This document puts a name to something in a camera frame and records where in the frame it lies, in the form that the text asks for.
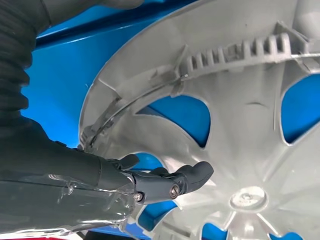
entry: hub cap center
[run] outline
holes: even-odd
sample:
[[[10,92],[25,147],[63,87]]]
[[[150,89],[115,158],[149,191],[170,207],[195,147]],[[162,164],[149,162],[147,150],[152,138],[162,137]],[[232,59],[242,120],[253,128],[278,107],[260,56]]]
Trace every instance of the hub cap center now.
[[[267,196],[260,187],[249,186],[235,192],[229,202],[236,210],[257,211],[266,205]]]

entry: blue surface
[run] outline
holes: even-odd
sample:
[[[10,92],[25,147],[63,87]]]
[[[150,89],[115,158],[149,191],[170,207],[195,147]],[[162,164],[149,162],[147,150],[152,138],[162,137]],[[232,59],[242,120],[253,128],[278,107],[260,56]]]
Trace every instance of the blue surface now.
[[[297,233],[294,232],[289,232],[287,233],[285,236],[284,237],[276,237],[276,236],[273,236],[273,235],[270,235],[272,240],[303,240],[302,237],[297,235]]]
[[[143,7],[147,8],[150,4],[162,4],[165,2],[168,2],[168,0],[145,0],[143,3]],[[85,24],[97,22],[99,20],[102,20],[108,17],[113,17],[115,15],[124,12],[124,10],[121,9],[115,9],[110,7],[105,6],[94,6],[85,12],[83,12],[81,15],[75,16],[71,18],[69,20],[60,23],[57,26],[54,26],[48,29],[47,31],[42,32],[38,36],[38,38],[48,36],[51,34],[56,34],[62,31],[69,31],[76,27],[82,27]]]
[[[31,84],[23,88],[23,92],[29,97],[30,107],[23,114],[41,123],[53,140],[75,147],[78,141],[78,123],[82,102],[98,71],[126,41],[183,3],[183,0],[176,0],[175,4],[173,0],[155,2],[158,8],[155,8],[154,13],[150,12],[151,8],[144,14],[140,11],[137,19],[128,15],[112,20],[112,16],[123,16],[123,12],[92,8],[82,16],[51,29],[49,36],[42,36],[38,42],[38,49],[33,53],[33,66],[27,71],[31,77]],[[166,97],[152,103],[151,107],[178,123],[199,145],[205,145],[210,118],[203,103],[186,96]],[[319,76],[310,76],[291,88],[282,102],[282,123],[288,142],[294,141],[318,120]],[[149,170],[160,166],[156,158],[146,153],[140,153],[139,157],[141,163],[136,166],[137,169]],[[147,228],[152,228],[174,207],[175,205],[172,202],[149,205],[140,221]],[[129,225],[128,230],[143,237],[142,231],[135,225]],[[117,232],[110,227],[97,231]],[[225,234],[211,224],[206,224],[203,229],[203,237],[208,240],[222,240]],[[294,236],[289,233],[285,239],[300,239]]]

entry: gray robot arm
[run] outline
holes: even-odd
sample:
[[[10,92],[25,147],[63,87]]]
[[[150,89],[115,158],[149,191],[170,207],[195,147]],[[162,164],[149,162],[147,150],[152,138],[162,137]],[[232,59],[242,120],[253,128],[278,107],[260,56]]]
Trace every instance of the gray robot arm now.
[[[0,234],[68,234],[121,224],[134,205],[197,190],[214,172],[207,162],[175,173],[129,171],[134,155],[103,159],[50,140],[23,117],[36,36],[97,4],[132,8],[141,0],[0,0]]]

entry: wheel cover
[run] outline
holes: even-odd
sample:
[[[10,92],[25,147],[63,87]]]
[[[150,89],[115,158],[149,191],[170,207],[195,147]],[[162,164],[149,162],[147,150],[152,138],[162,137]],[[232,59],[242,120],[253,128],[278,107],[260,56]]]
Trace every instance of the wheel cover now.
[[[320,69],[318,49],[301,48],[317,38],[300,38],[296,30],[303,32],[303,24],[291,28],[300,19],[301,4],[199,1],[151,26],[97,77],[82,108],[80,140],[87,151],[105,158],[150,153],[169,172],[199,161],[214,168],[204,187],[178,197],[174,200],[178,208],[145,231],[155,239],[199,239],[206,223],[228,230],[229,240],[266,240],[292,231],[316,239],[320,124],[293,144],[285,141],[281,124],[285,93]],[[251,8],[256,9],[254,15]],[[233,19],[220,19],[226,21],[223,28],[206,24],[235,10]],[[249,23],[252,18],[257,22]],[[213,34],[217,32],[224,35]],[[191,96],[208,106],[211,127],[205,147],[146,107],[170,95]],[[143,210],[137,207],[132,217],[137,220]]]

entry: transparent plastic film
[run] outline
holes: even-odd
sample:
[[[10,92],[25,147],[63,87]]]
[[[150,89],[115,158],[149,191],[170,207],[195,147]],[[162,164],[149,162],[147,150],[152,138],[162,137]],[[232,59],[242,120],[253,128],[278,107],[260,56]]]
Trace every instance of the transparent plastic film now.
[[[69,177],[0,173],[0,239],[68,235],[125,224],[134,183],[108,191]]]

